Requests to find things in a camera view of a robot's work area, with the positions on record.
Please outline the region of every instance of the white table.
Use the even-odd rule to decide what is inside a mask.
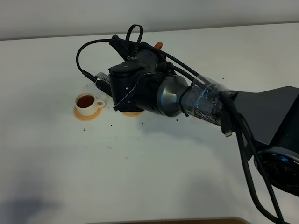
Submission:
[[[0,42],[0,223],[239,217],[270,224],[250,198],[235,136],[184,115],[125,117],[77,70],[79,47],[111,36]],[[299,87],[298,39],[295,23],[143,38],[162,41],[164,51],[191,68],[242,91]],[[94,75],[122,62],[108,44],[88,47],[80,61]],[[107,101],[94,121],[73,116],[82,90]],[[260,200],[274,214],[250,165]],[[275,192],[285,220],[298,223],[299,198]]]

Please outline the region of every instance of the white teacup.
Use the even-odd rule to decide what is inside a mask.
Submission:
[[[80,93],[75,101],[75,107],[82,116],[91,116],[104,106],[105,102],[97,99],[91,92]]]

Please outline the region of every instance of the orange coaster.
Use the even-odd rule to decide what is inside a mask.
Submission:
[[[99,108],[99,109],[97,110],[97,112],[94,113],[93,115],[90,115],[90,116],[83,116],[83,115],[81,115],[81,114],[77,111],[77,109],[74,107],[74,115],[75,115],[75,117],[76,117],[77,119],[79,119],[79,120],[83,120],[83,121],[93,120],[93,119],[97,118],[97,117],[101,114],[101,112],[102,112],[102,108]]]
[[[142,112],[134,112],[134,111],[133,112],[121,112],[121,113],[127,117],[137,117],[140,114],[142,114],[143,111]]]

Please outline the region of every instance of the cup handle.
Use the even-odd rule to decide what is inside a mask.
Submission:
[[[99,108],[102,108],[106,105],[105,102],[101,99],[97,99],[96,102],[99,104]]]

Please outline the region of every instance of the robotic arm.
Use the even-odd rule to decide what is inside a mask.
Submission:
[[[134,27],[140,28],[137,42],[129,41]],[[243,169],[252,200],[269,220],[286,224],[276,201],[272,185],[299,196],[299,89],[282,87],[252,93],[225,89],[175,57],[140,42],[143,28],[133,25],[125,40],[95,40],[83,45],[77,53],[79,70],[95,85],[111,96],[114,109],[121,112],[151,111],[175,117],[192,115],[221,127],[228,137],[236,132]],[[109,76],[92,76],[79,65],[80,52],[90,44],[109,42],[124,62],[109,69]],[[167,62],[169,58],[185,70]],[[189,86],[183,75],[192,81]],[[259,202],[248,166],[254,156],[255,165],[265,180],[277,217]]]

